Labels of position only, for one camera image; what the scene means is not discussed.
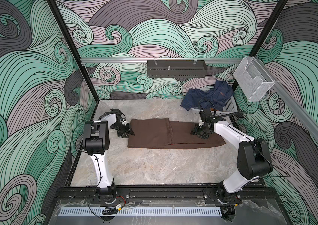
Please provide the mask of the brown trousers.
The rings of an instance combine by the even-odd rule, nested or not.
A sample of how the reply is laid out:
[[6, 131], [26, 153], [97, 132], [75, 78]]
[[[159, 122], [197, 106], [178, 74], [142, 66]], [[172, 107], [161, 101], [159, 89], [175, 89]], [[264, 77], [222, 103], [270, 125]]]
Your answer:
[[193, 122], [170, 121], [164, 119], [132, 119], [131, 128], [134, 135], [129, 136], [128, 148], [138, 149], [178, 149], [191, 150], [219, 147], [226, 144], [217, 134], [202, 139], [191, 132]]

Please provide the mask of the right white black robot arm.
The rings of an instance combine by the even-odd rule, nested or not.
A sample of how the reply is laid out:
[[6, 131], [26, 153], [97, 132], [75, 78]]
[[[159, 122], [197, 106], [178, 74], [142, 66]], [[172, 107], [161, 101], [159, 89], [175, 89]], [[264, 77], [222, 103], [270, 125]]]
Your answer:
[[218, 186], [216, 195], [220, 203], [239, 204], [238, 195], [245, 186], [273, 171], [268, 143], [241, 132], [227, 121], [200, 122], [191, 134], [203, 139], [217, 134], [237, 148], [237, 169]]

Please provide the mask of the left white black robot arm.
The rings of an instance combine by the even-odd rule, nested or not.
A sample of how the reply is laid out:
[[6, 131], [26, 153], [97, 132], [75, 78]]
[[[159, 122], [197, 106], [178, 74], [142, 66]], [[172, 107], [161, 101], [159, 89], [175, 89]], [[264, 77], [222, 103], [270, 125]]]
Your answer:
[[109, 130], [114, 129], [119, 138], [134, 135], [131, 125], [120, 109], [111, 109], [98, 120], [85, 122], [83, 149], [90, 156], [97, 177], [96, 193], [101, 196], [116, 197], [115, 180], [112, 176], [106, 151], [110, 147]]

